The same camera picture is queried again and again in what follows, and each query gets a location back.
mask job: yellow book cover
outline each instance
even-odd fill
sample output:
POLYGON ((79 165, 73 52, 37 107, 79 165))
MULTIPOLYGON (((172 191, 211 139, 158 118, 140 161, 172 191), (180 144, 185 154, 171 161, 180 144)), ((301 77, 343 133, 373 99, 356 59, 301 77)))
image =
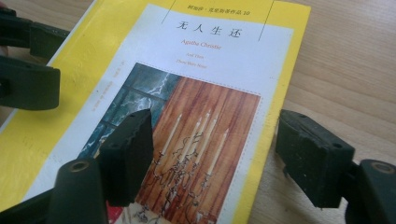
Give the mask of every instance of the yellow book cover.
POLYGON ((123 118, 152 113, 154 160, 110 223, 248 222, 310 7, 97 0, 49 62, 61 98, 0 129, 0 211, 51 189, 123 118))

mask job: black line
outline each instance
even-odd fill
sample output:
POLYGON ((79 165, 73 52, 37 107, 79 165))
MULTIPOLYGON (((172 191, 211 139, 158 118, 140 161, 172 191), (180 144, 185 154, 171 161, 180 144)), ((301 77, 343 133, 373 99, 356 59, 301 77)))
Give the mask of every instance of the black line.
POLYGON ((262 39, 262 33, 264 32, 264 28, 265 28, 265 25, 267 24, 268 17, 270 17, 271 10, 272 10, 272 6, 274 5, 274 2, 275 2, 275 0, 273 0, 272 4, 271 4, 271 6, 270 6, 270 10, 268 11, 268 14, 267 14, 267 18, 265 18, 264 25, 262 26, 262 32, 260 33, 260 36, 259 36, 259 40, 258 40, 258 41, 260 41, 260 40, 262 39))
POLYGON ((166 17, 167 17, 168 14, 169 14, 169 12, 172 10, 172 7, 173 7, 173 5, 175 4, 175 2, 176 2, 176 0, 174 1, 174 3, 172 3, 172 6, 169 7, 169 10, 168 10, 168 12, 166 12, 166 15, 165 15, 165 17, 163 18, 163 21, 161 22, 161 24, 163 24, 163 22, 165 21, 166 17))

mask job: book cover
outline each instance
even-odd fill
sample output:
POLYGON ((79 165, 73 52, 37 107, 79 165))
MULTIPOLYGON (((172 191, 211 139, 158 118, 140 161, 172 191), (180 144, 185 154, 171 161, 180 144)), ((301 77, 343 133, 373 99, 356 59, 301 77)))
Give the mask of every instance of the book cover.
POLYGON ((308 15, 279 1, 95 1, 50 62, 60 106, 16 110, 0 131, 0 209, 150 108, 154 160, 110 222, 247 222, 308 15))

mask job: book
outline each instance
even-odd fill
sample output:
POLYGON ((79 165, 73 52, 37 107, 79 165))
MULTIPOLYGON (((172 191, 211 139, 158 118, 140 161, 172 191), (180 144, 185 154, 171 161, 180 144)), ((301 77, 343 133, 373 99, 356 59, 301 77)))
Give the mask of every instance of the book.
POLYGON ((154 160, 110 223, 243 223, 262 177, 310 8, 269 0, 92 3, 49 62, 60 106, 15 110, 0 130, 4 210, 93 157, 149 108, 154 160))

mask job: wooden table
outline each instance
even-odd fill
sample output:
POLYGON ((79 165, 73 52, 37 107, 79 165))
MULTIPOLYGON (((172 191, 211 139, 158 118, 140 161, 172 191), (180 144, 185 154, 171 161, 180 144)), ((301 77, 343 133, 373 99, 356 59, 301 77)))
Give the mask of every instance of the wooden table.
MULTIPOLYGON (((92 0, 3 0, 19 16, 71 30, 92 0)), ((396 2, 292 0, 312 7, 284 108, 316 120, 354 146, 355 162, 396 163, 396 2)), ((28 58, 12 49, 12 57, 28 58)), ((8 110, 0 109, 0 118, 8 110)), ((283 176, 271 149, 249 223, 344 223, 313 207, 283 176)))

